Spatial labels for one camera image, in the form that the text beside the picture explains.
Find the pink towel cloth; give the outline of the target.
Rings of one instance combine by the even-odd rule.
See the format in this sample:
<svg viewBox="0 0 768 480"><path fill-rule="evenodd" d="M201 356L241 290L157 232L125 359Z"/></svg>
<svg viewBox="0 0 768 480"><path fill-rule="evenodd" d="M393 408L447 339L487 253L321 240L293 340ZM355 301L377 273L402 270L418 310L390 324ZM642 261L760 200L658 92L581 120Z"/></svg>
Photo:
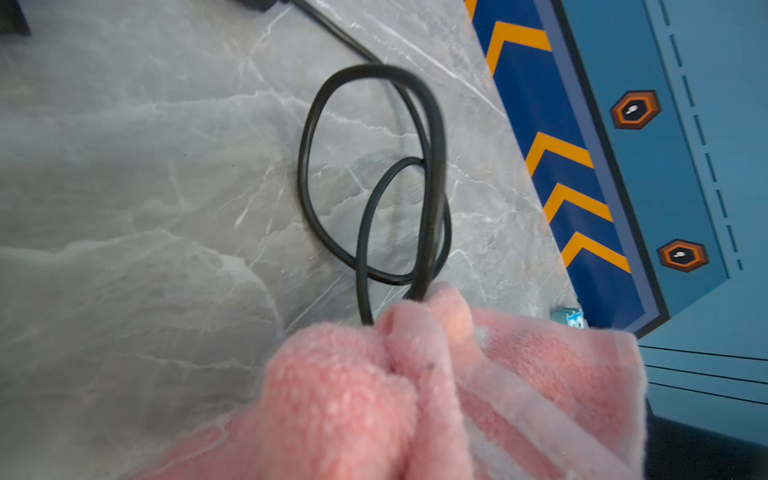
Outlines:
<svg viewBox="0 0 768 480"><path fill-rule="evenodd" d="M304 328L256 404L143 479L639 479L636 338L473 308L451 285L372 327Z"/></svg>

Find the black coffee machine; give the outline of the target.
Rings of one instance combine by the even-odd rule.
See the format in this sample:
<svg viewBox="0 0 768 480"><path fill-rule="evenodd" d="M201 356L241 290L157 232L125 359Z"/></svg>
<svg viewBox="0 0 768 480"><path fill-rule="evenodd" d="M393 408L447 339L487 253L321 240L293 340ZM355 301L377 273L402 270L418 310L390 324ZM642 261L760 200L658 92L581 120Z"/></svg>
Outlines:
<svg viewBox="0 0 768 480"><path fill-rule="evenodd" d="M667 420L647 411L647 479L767 478L767 448Z"/></svg>

